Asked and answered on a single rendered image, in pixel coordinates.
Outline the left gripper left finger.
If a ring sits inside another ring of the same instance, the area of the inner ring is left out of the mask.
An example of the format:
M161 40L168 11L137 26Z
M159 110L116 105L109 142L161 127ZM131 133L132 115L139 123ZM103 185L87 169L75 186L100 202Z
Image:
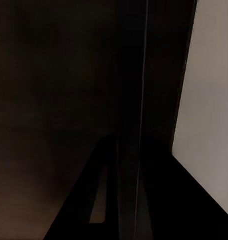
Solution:
M106 165L108 174L105 222L90 223ZM94 148L44 240L119 240L115 133L102 138Z

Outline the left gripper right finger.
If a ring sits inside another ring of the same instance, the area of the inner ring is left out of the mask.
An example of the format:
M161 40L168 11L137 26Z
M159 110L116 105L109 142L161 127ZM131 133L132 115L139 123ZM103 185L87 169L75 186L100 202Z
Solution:
M228 214L170 151L144 133L140 163L153 240L228 240Z

